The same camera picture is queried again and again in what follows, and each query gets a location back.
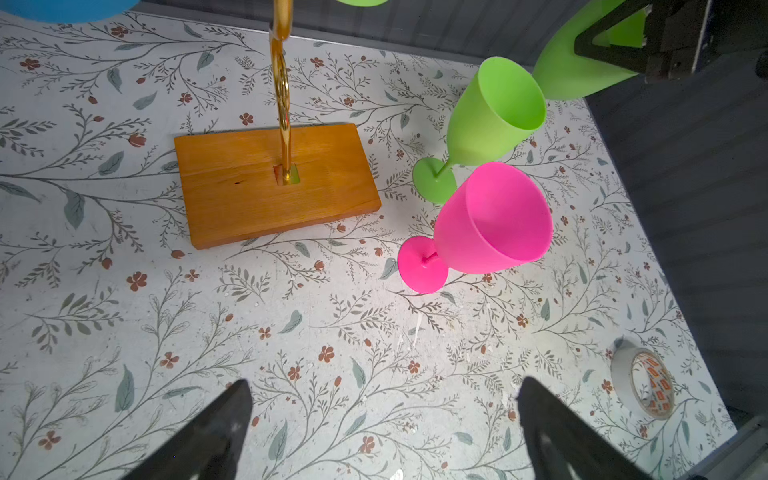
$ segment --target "pink wine glass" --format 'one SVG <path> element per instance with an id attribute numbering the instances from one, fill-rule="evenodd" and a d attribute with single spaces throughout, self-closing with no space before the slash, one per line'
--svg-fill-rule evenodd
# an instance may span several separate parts
<path id="1" fill-rule="evenodd" d="M 498 272 L 544 256 L 552 242 L 552 215 L 536 184 L 515 167 L 478 167 L 445 203 L 435 238 L 411 237 L 400 247 L 402 280 L 419 293 L 445 285 L 448 268 Z"/>

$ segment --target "wooden block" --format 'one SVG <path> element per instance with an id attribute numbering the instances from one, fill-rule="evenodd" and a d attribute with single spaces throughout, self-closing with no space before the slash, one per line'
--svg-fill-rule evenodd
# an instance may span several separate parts
<path id="1" fill-rule="evenodd" d="M 353 124 L 292 128 L 301 181 L 279 185 L 280 130 L 176 137 L 192 244 L 215 247 L 377 211 Z"/>

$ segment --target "twisted gold stand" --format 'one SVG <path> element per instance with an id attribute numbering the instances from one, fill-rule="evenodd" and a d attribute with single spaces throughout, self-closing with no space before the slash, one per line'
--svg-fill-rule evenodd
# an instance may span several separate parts
<path id="1" fill-rule="evenodd" d="M 270 52 L 280 127 L 174 139 L 196 248 L 381 207 L 354 124 L 291 129 L 283 42 L 290 37 L 293 0 L 274 0 L 274 10 Z"/>

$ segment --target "floral patterned surface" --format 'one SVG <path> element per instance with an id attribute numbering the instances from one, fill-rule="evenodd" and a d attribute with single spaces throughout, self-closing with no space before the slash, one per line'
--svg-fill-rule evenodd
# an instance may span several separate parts
<path id="1" fill-rule="evenodd" d="M 657 478 L 734 433 L 583 101 L 502 159 L 550 202 L 545 258 L 415 295 L 397 250 L 439 209 L 410 169 L 445 157 L 475 66 L 292 39 L 293 122 L 357 123 L 382 209 L 196 251 L 173 138 L 276 125 L 267 36 L 134 13 L 0 36 L 0 478 L 117 478 L 240 377 L 241 478 L 530 478 L 526 375 Z M 664 358 L 670 419 L 618 402 L 621 337 Z"/>

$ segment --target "pink glass base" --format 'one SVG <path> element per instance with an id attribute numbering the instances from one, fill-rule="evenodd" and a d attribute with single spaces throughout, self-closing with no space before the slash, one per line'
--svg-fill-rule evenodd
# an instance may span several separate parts
<path id="1" fill-rule="evenodd" d="M 434 240 L 411 237 L 397 254 L 397 269 L 402 281 L 419 293 L 434 293 L 448 279 L 448 266 L 439 257 L 433 257 L 434 253 Z"/>

